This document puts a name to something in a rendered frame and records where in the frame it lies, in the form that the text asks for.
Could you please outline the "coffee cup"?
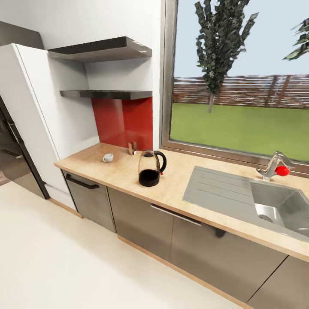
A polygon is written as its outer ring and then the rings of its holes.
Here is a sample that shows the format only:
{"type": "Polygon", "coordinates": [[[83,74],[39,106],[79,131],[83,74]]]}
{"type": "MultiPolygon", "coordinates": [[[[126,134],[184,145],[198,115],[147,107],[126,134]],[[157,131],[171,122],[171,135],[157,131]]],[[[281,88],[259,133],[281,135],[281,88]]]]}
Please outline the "coffee cup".
{"type": "Polygon", "coordinates": [[[113,161],[113,154],[107,154],[104,156],[104,162],[112,162],[113,161]]]}

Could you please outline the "electric kettle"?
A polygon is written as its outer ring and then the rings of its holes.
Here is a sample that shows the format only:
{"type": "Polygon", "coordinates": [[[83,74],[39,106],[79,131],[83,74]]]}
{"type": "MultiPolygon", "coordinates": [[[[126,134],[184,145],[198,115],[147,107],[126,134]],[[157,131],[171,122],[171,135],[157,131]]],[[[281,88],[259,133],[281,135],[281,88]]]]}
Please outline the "electric kettle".
{"type": "Polygon", "coordinates": [[[157,185],[159,183],[160,175],[167,166],[167,159],[165,155],[160,151],[144,150],[139,156],[139,183],[146,187],[157,185]],[[163,165],[161,168],[157,155],[161,155],[163,157],[163,165]]]}

